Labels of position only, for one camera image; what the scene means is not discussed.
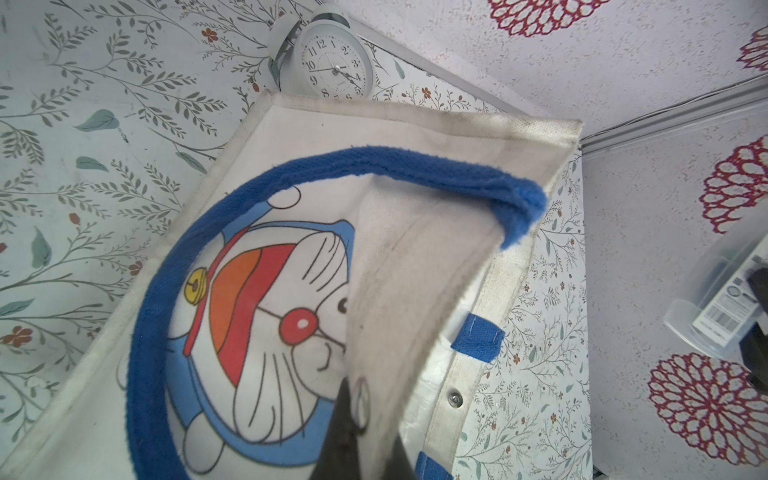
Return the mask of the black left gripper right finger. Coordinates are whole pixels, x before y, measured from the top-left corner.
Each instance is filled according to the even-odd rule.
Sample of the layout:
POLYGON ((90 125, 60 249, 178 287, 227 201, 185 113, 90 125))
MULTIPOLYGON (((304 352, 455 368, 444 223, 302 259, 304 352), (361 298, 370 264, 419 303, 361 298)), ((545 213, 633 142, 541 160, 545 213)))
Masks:
POLYGON ((410 464, 400 436, 397 436, 391 456, 386 463, 386 480, 416 480, 414 467, 410 464))

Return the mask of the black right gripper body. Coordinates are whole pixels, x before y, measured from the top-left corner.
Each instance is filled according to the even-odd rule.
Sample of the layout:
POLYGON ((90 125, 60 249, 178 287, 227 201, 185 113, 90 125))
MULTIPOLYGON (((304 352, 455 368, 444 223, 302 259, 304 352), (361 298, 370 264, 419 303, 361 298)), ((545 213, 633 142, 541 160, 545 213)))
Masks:
MULTIPOLYGON (((767 269, 748 277, 748 284, 758 301, 758 315, 767 314, 767 269)), ((740 352, 748 371, 747 381, 759 393, 767 392, 767 335, 755 324, 741 340, 740 352)))

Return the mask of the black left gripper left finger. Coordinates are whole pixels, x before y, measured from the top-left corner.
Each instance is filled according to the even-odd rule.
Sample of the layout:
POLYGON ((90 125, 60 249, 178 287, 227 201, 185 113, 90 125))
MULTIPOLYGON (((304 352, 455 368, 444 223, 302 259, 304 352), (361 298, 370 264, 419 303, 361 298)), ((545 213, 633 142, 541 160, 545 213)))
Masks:
POLYGON ((349 381, 340 384, 329 427, 310 480, 358 480, 358 427, 352 417, 349 381))

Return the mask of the clear box with barcode label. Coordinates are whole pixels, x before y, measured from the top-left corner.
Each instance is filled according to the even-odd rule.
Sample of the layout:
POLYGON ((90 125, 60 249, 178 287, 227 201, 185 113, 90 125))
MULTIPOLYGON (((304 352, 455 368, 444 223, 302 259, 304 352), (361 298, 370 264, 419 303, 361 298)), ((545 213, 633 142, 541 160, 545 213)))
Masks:
POLYGON ((767 266, 767 202, 736 222, 696 263, 664 324, 699 353, 726 359, 765 310, 748 283, 767 266))

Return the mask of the white canvas cartoon tote bag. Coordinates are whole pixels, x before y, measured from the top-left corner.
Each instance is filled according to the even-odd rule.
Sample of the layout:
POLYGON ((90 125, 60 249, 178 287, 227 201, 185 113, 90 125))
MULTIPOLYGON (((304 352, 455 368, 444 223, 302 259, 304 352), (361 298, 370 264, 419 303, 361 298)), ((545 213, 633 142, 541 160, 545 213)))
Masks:
POLYGON ((5 479, 448 479, 578 120, 268 94, 5 479))

